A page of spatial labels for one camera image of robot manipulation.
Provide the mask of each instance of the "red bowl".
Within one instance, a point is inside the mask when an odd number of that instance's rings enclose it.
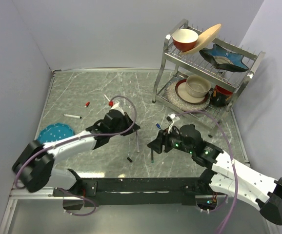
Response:
[[[199,35],[190,29],[180,29],[172,35],[175,47],[182,52],[192,50],[198,38]]]

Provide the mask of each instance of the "blue plate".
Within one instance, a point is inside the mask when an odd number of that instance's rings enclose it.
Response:
[[[65,123],[53,123],[43,129],[37,138],[37,140],[43,144],[46,142],[54,142],[62,140],[74,135],[73,129]]]
[[[246,72],[248,67],[242,62],[244,55],[228,52],[217,44],[212,49],[200,50],[200,55],[216,69],[230,72]]]

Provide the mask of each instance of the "mug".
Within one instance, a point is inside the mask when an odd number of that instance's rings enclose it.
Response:
[[[210,103],[218,107],[225,106],[229,103],[232,94],[232,92],[216,85],[210,96]]]

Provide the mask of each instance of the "blue star-shaped dish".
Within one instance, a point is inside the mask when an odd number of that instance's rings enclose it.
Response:
[[[248,67],[242,63],[243,55],[231,53],[217,44],[212,49],[200,50],[200,55],[216,69],[230,72],[246,72]]]

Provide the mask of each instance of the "beige bowl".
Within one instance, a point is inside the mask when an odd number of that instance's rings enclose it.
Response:
[[[210,90],[210,82],[200,76],[192,75],[186,79],[185,90],[195,98],[201,98]]]

